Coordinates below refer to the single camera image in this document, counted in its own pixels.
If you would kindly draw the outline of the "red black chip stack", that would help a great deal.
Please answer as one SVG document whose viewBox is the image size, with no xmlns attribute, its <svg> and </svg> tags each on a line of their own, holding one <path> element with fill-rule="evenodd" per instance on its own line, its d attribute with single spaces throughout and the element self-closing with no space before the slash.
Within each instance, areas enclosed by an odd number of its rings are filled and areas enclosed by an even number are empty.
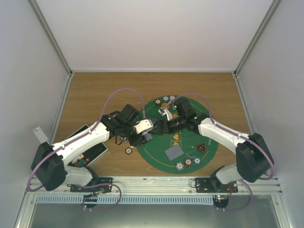
<svg viewBox="0 0 304 228">
<path fill-rule="evenodd" d="M 128 147 L 125 149 L 126 154 L 131 154 L 133 152 L 132 148 Z"/>
</svg>

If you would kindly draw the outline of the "dealt cards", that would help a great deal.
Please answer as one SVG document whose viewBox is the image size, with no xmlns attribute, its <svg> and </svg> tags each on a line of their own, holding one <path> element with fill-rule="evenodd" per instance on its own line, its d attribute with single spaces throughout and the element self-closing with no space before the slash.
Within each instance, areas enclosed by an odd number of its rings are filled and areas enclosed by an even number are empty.
<svg viewBox="0 0 304 228">
<path fill-rule="evenodd" d="M 175 145 L 175 146 L 167 149 L 165 151 L 165 154 L 167 155 L 167 157 L 170 161 L 173 161 L 176 158 L 182 156 L 184 154 L 184 152 L 179 145 Z"/>
</svg>

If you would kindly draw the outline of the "clear acrylic dealer button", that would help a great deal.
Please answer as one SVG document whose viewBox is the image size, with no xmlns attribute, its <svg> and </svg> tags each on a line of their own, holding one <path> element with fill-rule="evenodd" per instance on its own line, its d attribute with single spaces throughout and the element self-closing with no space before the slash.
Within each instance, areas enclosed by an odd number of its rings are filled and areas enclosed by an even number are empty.
<svg viewBox="0 0 304 228">
<path fill-rule="evenodd" d="M 195 157 L 197 157 L 197 152 L 198 152 L 198 150 L 195 147 L 191 146 L 186 149 L 185 153 L 189 158 L 195 158 Z"/>
</svg>

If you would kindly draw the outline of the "red black triangle all-in marker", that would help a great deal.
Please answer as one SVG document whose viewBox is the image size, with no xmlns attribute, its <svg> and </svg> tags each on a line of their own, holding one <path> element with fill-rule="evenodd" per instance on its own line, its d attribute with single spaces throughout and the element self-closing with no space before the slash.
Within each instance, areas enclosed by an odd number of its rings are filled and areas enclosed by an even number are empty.
<svg viewBox="0 0 304 228">
<path fill-rule="evenodd" d="M 199 145 L 196 146 L 196 149 L 202 153 L 206 153 L 206 147 L 205 147 L 205 143 L 201 143 Z"/>
</svg>

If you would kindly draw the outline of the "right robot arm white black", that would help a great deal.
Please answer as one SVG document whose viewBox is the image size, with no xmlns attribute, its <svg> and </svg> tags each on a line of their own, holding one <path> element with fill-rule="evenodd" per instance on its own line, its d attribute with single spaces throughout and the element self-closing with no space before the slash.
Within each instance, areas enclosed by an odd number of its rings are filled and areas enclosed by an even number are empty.
<svg viewBox="0 0 304 228">
<path fill-rule="evenodd" d="M 260 134 L 240 133 L 216 122 L 211 114 L 197 113 L 187 98 L 175 98 L 169 104 L 174 104 L 178 116 L 174 118 L 166 106 L 161 107 L 159 113 L 165 116 L 166 120 L 157 121 L 159 134 L 187 129 L 215 140 L 235 154 L 235 164 L 222 166 L 211 174 L 212 190 L 222 192 L 228 184 L 235 181 L 245 180 L 254 183 L 258 179 L 263 179 L 263 174 L 268 170 L 271 171 L 270 175 L 274 176 L 274 160 Z"/>
</svg>

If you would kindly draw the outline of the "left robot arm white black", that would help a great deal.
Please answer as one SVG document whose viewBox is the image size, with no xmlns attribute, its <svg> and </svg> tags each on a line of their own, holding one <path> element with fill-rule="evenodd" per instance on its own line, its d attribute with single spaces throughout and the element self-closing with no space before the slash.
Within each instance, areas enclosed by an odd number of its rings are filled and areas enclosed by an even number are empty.
<svg viewBox="0 0 304 228">
<path fill-rule="evenodd" d="M 70 162 L 116 136 L 126 138 L 133 147 L 146 143 L 143 134 L 153 128 L 153 123 L 146 117 L 137 121 L 138 115 L 139 111 L 128 104 L 115 114 L 102 115 L 92 126 L 67 140 L 53 145 L 43 142 L 37 148 L 30 177 L 37 177 L 47 191 L 62 184 L 81 185 L 88 192 L 96 190 L 98 180 L 92 172 L 85 167 L 69 166 Z"/>
</svg>

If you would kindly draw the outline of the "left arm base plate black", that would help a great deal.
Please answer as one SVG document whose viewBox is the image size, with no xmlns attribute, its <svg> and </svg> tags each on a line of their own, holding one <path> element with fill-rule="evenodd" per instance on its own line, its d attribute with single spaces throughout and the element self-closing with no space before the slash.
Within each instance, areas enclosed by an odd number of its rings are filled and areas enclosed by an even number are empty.
<svg viewBox="0 0 304 228">
<path fill-rule="evenodd" d="M 88 192 L 93 194 L 109 193 L 112 191 L 112 177 L 99 177 L 90 181 L 86 186 L 67 185 L 71 192 Z"/>
</svg>

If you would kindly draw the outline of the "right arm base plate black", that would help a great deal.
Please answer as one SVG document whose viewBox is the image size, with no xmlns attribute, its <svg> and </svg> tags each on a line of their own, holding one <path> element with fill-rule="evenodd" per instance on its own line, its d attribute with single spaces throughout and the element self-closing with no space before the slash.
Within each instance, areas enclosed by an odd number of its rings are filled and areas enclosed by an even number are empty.
<svg viewBox="0 0 304 228">
<path fill-rule="evenodd" d="M 190 186 L 196 189 L 197 193 L 238 193 L 236 182 L 222 184 L 213 178 L 195 178 L 190 182 Z"/>
</svg>

